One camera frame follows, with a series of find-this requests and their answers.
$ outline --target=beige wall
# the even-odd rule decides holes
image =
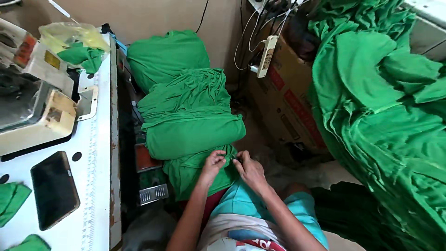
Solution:
[[[196,30],[206,0],[55,0],[78,22],[109,23],[124,44],[163,35],[169,30]],[[225,69],[228,82],[236,80],[233,57],[241,35],[241,0],[209,0],[198,32],[206,45],[211,67]],[[23,7],[0,15],[38,37],[38,26],[70,21],[46,0],[23,0]]]

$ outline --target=plastic bag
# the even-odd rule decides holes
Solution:
[[[90,24],[69,22],[52,23],[39,27],[40,42],[47,45],[54,53],[68,49],[74,42],[82,42],[84,47],[110,52],[110,46],[99,31]]]

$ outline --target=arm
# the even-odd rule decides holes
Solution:
[[[183,215],[178,221],[177,227],[167,244],[166,251],[194,251],[196,249],[207,192],[220,171],[220,168],[226,162],[223,156],[218,155],[225,153],[225,151],[216,150],[207,157]]]
[[[243,181],[265,202],[268,211],[280,227],[292,251],[326,251],[325,247],[293,215],[274,189],[266,182],[262,165],[250,158],[247,151],[239,152],[243,165],[233,160]]]

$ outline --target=hand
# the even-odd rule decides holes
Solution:
[[[209,186],[214,182],[215,177],[219,173],[220,169],[226,163],[224,156],[219,156],[219,154],[226,154],[223,150],[212,151],[209,157],[206,158],[203,169],[201,170],[201,175],[199,182],[207,184]]]
[[[259,196],[263,192],[269,191],[271,187],[266,182],[263,166],[258,161],[251,159],[248,151],[239,152],[237,157],[242,159],[243,165],[236,159],[233,160],[233,163],[243,181]]]

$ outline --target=cardboard box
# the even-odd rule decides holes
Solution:
[[[277,141],[301,143],[311,153],[323,154],[328,150],[306,96],[311,81],[311,67],[280,37],[267,75],[259,79],[251,73],[248,86],[264,124]]]

